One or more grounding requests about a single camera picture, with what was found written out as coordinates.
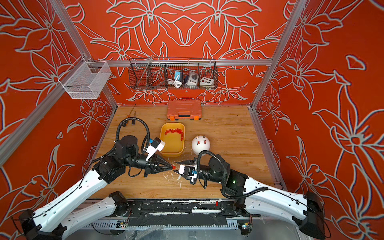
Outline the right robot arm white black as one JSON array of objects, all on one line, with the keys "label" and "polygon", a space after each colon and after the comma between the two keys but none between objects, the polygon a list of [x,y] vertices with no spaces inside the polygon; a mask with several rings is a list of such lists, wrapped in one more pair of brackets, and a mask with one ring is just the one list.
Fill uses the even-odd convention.
[{"label": "right robot arm white black", "polygon": [[249,215],[264,215],[295,225],[314,239],[327,238],[324,206],[313,192],[292,193],[263,184],[235,171],[220,155],[201,151],[193,160],[179,162],[180,176],[203,188],[208,182],[219,183],[224,198],[238,201]]}]

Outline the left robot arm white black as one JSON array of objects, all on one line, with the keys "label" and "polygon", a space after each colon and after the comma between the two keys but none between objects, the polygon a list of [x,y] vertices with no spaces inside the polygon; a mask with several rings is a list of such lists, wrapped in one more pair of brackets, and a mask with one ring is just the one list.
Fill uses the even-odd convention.
[{"label": "left robot arm white black", "polygon": [[[129,121],[140,122],[146,129],[141,147],[135,136],[120,137],[121,128]],[[132,209],[119,191],[82,210],[77,211],[76,208],[132,168],[144,172],[145,177],[173,170],[174,166],[157,154],[165,145],[160,138],[150,138],[149,127],[143,120],[136,117],[122,120],[116,131],[114,146],[91,162],[91,169],[81,180],[45,206],[35,211],[23,211],[12,220],[14,226],[28,240],[64,240],[100,218],[130,214]]]}]

